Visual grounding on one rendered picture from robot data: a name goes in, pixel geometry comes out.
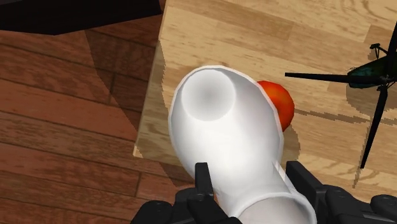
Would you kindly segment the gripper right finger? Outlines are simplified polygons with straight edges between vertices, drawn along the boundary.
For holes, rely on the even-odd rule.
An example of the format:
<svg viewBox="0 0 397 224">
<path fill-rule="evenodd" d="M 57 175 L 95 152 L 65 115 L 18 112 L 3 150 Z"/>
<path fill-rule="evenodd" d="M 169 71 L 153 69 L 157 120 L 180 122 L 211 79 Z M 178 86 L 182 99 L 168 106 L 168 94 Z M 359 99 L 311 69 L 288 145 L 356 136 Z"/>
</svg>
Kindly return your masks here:
<svg viewBox="0 0 397 224">
<path fill-rule="evenodd" d="M 397 197 L 360 201 L 341 187 L 322 184 L 298 161 L 286 162 L 286 175 L 314 208 L 317 224 L 397 224 Z"/>
</svg>

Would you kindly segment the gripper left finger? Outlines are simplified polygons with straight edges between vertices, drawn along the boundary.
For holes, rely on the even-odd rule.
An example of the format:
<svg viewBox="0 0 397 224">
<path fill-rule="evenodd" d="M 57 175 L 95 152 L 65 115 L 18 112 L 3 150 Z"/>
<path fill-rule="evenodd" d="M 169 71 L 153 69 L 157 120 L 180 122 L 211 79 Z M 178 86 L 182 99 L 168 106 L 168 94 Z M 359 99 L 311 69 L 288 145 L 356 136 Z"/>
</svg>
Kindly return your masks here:
<svg viewBox="0 0 397 224">
<path fill-rule="evenodd" d="M 242 224 L 229 217 L 214 199 L 207 163 L 195 164 L 195 186 L 178 191 L 175 202 L 144 203 L 130 224 Z"/>
</svg>

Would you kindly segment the white vase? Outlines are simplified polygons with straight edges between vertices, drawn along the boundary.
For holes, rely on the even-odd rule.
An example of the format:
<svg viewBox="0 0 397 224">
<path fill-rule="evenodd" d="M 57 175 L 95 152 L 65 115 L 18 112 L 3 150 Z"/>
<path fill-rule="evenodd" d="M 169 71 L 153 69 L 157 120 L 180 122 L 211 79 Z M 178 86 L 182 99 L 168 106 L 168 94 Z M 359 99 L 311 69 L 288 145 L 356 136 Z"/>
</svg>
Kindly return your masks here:
<svg viewBox="0 0 397 224">
<path fill-rule="evenodd" d="M 284 136 L 270 98 L 248 75 L 202 66 L 175 90 L 169 135 L 190 174 L 205 162 L 220 207 L 242 224 L 317 224 L 281 167 Z"/>
</svg>

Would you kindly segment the red tomato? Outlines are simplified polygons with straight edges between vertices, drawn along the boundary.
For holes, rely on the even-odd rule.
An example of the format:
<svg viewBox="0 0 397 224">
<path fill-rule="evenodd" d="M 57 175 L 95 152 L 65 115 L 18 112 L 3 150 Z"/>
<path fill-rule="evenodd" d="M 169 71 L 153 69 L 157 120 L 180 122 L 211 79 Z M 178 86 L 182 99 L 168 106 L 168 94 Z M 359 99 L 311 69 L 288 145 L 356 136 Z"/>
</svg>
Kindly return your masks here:
<svg viewBox="0 0 397 224">
<path fill-rule="evenodd" d="M 295 104 L 289 92 L 280 84 L 270 81 L 258 81 L 270 100 L 276 107 L 281 123 L 282 131 L 285 131 L 291 124 L 295 114 Z"/>
</svg>

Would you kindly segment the dark green toy helicopter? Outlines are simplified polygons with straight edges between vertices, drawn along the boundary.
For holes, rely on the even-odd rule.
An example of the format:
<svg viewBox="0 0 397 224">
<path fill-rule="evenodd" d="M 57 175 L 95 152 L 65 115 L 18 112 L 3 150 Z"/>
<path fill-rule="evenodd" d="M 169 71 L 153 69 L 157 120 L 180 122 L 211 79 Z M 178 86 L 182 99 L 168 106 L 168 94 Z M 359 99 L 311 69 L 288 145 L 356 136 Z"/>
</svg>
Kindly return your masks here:
<svg viewBox="0 0 397 224">
<path fill-rule="evenodd" d="M 388 97 L 388 88 L 397 82 L 397 23 L 395 24 L 387 50 L 383 49 L 379 43 L 370 45 L 370 49 L 375 51 L 376 59 L 362 66 L 355 67 L 346 75 L 285 73 L 286 77 L 292 78 L 347 83 L 351 88 L 377 88 L 379 99 L 361 159 L 361 168 L 365 167 L 379 127 Z"/>
</svg>

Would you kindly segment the light wooden table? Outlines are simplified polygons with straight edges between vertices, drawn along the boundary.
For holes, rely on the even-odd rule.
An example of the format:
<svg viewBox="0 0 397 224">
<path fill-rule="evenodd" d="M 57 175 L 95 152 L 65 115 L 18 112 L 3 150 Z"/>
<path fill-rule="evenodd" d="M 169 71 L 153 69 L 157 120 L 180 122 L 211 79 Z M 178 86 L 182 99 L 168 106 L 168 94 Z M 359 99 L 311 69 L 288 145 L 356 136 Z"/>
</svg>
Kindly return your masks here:
<svg viewBox="0 0 397 224">
<path fill-rule="evenodd" d="M 174 90 L 195 68 L 223 65 L 291 94 L 284 161 L 299 160 L 361 200 L 397 196 L 397 84 L 361 169 L 378 92 L 285 77 L 360 66 L 372 43 L 388 45 L 396 22 L 397 0 L 167 0 L 134 156 L 178 164 L 167 125 Z"/>
</svg>

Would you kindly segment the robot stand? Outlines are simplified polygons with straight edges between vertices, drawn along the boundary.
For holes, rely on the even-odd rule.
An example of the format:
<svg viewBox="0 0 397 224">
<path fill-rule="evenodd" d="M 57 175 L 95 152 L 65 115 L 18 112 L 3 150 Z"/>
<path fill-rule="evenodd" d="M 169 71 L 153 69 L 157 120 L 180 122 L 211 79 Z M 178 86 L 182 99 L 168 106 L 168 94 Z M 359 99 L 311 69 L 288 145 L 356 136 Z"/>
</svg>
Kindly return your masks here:
<svg viewBox="0 0 397 224">
<path fill-rule="evenodd" d="M 59 35 L 160 14 L 159 0 L 0 0 L 0 30 Z"/>
</svg>

